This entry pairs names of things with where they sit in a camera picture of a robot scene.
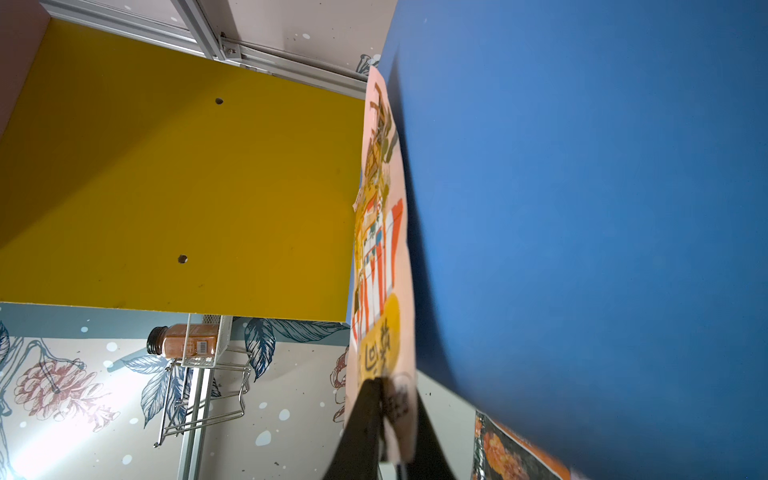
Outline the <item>large shop seed bag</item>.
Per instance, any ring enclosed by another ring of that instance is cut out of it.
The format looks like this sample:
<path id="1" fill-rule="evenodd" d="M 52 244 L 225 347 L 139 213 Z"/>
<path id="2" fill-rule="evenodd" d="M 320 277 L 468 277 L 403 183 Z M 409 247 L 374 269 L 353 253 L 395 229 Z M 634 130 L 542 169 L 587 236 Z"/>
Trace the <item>large shop seed bag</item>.
<path id="1" fill-rule="evenodd" d="M 408 201 L 399 132 L 376 68 L 366 86 L 361 181 L 353 210 L 346 407 L 353 408 L 365 381 L 382 379 L 387 459 L 408 463 L 418 424 Z"/>

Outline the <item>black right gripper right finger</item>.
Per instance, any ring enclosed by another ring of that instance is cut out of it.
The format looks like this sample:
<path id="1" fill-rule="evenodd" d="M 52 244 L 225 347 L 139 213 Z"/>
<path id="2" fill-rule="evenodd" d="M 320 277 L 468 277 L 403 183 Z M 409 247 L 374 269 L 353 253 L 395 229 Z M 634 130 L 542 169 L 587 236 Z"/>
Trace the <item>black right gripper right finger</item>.
<path id="1" fill-rule="evenodd" d="M 418 393 L 398 393 L 398 478 L 455 479 Z"/>

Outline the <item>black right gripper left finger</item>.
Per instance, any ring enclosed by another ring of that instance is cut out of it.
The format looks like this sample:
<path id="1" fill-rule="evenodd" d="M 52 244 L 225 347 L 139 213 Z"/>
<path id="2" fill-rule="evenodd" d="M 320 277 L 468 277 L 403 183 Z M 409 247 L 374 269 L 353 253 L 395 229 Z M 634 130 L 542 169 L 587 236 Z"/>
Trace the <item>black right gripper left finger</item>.
<path id="1" fill-rule="evenodd" d="M 383 429 L 383 381 L 363 382 L 324 480 L 378 478 Z"/>

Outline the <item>marigold seed bag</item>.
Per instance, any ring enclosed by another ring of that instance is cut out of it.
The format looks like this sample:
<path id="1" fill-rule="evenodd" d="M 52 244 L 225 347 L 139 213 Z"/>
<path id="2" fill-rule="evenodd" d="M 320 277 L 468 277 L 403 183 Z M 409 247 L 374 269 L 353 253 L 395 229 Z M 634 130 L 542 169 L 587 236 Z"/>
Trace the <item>marigold seed bag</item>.
<path id="1" fill-rule="evenodd" d="M 562 480 L 575 476 L 561 462 L 477 410 L 471 478 Z"/>

